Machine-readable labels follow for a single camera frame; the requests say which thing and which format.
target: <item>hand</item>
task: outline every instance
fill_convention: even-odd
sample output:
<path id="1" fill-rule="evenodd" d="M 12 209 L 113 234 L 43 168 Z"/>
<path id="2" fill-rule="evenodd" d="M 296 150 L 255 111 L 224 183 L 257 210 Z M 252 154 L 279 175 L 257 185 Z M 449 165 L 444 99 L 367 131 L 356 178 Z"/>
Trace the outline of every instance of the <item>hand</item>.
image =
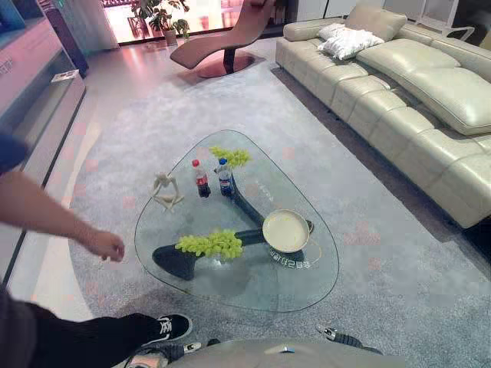
<path id="1" fill-rule="evenodd" d="M 108 258 L 113 262 L 121 262 L 124 257 L 124 243 L 121 238 L 110 232 L 94 230 L 81 243 L 93 255 L 99 255 L 103 261 Z"/>

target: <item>shoelace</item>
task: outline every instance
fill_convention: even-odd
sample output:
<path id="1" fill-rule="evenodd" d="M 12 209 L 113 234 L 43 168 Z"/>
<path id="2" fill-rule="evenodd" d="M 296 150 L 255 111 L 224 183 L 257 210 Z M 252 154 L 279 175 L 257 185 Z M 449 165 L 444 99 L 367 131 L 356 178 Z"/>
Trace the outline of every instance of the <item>shoelace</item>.
<path id="1" fill-rule="evenodd" d="M 163 318 L 162 320 L 159 320 L 160 322 L 160 334 L 169 334 L 170 331 L 172 331 L 172 324 L 170 323 L 169 318 Z"/>

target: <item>person's leg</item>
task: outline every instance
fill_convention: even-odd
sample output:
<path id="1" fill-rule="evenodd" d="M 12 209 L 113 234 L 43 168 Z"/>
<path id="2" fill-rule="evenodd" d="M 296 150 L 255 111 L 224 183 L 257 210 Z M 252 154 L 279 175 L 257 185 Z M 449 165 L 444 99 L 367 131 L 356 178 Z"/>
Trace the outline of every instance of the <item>person's leg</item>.
<path id="1" fill-rule="evenodd" d="M 143 314 L 72 322 L 28 304 L 37 321 L 37 346 L 32 367 L 111 368 L 138 347 L 154 340 L 175 340 L 188 334 L 191 321 L 172 315 L 156 320 Z"/>

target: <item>bunch of green grapes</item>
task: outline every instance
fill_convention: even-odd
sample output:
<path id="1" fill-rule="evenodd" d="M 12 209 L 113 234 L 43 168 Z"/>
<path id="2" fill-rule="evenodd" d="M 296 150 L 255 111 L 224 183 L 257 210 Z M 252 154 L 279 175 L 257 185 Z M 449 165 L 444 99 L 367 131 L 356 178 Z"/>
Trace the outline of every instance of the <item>bunch of green grapes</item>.
<path id="1" fill-rule="evenodd" d="M 238 258 L 242 255 L 242 240 L 236 238 L 235 232 L 224 230 L 206 236 L 183 236 L 176 249 L 194 253 L 196 257 L 220 255 L 223 259 Z"/>
<path id="2" fill-rule="evenodd" d="M 231 169 L 235 169 L 239 166 L 244 166 L 247 162 L 251 160 L 251 155 L 247 149 L 236 149 L 233 151 L 223 149 L 222 147 L 214 146 L 209 149 L 209 151 L 217 158 L 227 159 Z"/>

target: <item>sleeve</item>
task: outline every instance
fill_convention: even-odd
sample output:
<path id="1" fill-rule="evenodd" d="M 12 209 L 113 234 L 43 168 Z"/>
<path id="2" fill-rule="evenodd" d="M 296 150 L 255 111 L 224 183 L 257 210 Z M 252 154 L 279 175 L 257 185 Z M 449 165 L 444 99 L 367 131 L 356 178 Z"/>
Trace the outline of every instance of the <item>sleeve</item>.
<path id="1" fill-rule="evenodd" d="M 12 136 L 0 133 L 0 175 L 14 169 L 28 155 L 28 147 Z"/>

